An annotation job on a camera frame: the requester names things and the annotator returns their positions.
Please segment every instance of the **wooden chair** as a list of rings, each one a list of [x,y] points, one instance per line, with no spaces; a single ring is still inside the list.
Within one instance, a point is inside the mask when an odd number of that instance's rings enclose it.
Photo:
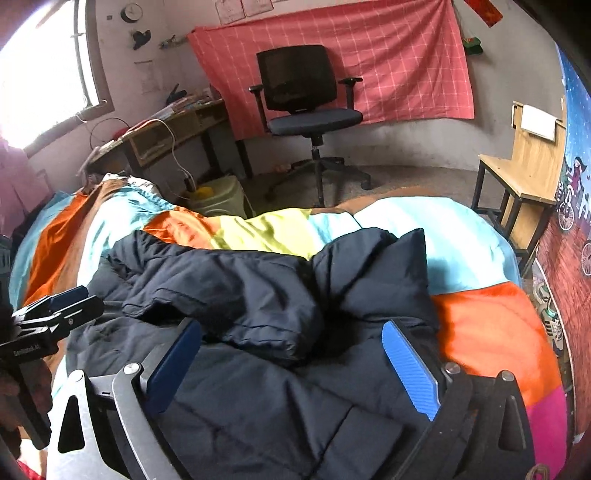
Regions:
[[[520,258],[523,273],[550,221],[556,204],[555,192],[563,165],[566,142],[566,112],[556,122],[554,142],[521,128],[523,104],[513,102],[511,121],[515,129],[510,160],[479,155],[480,164],[472,198],[472,210],[487,215]],[[485,172],[505,188],[500,208],[479,207]]]

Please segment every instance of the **cartoon girl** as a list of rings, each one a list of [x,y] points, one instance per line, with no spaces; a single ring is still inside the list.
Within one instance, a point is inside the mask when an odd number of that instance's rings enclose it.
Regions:
[[[575,157],[573,163],[573,175],[570,181],[575,195],[577,195],[583,189],[583,182],[581,181],[581,176],[583,175],[583,172],[586,169],[587,165],[583,163],[581,157]]]
[[[558,200],[559,202],[562,200],[566,186],[569,183],[569,172],[570,172],[570,167],[567,165],[566,157],[565,157],[562,162],[562,168],[560,169],[560,178],[558,180],[558,189],[556,190],[556,200]]]

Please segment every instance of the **red envelope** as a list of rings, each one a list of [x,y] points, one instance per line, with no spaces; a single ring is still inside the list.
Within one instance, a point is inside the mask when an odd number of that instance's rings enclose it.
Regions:
[[[484,20],[486,25],[492,27],[503,15],[491,3],[491,0],[464,0]]]

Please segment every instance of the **screw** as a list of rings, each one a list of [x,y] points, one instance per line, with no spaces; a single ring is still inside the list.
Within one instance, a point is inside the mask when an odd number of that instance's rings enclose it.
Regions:
[[[513,375],[513,373],[509,372],[508,370],[503,370],[501,372],[501,378],[506,382],[513,382],[515,375]]]
[[[80,380],[82,380],[84,378],[84,372],[82,370],[74,370],[71,374],[70,374],[70,378],[74,381],[74,382],[79,382]]]
[[[448,362],[445,364],[445,371],[450,375],[457,375],[458,373],[460,373],[460,370],[460,365],[454,362]]]
[[[127,364],[123,367],[123,373],[125,375],[133,375],[139,370],[139,364]]]

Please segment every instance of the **poster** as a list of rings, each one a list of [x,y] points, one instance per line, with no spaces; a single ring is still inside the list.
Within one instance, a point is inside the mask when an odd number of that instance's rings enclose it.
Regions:
[[[216,0],[216,9],[222,25],[245,18],[240,0]]]
[[[575,433],[591,421],[591,98],[560,52],[567,137],[557,207],[538,247],[540,277],[564,329],[573,370]]]
[[[247,17],[273,10],[271,0],[242,0],[242,6]]]
[[[161,90],[156,78],[153,60],[136,61],[134,65],[138,73],[139,89],[143,94]]]

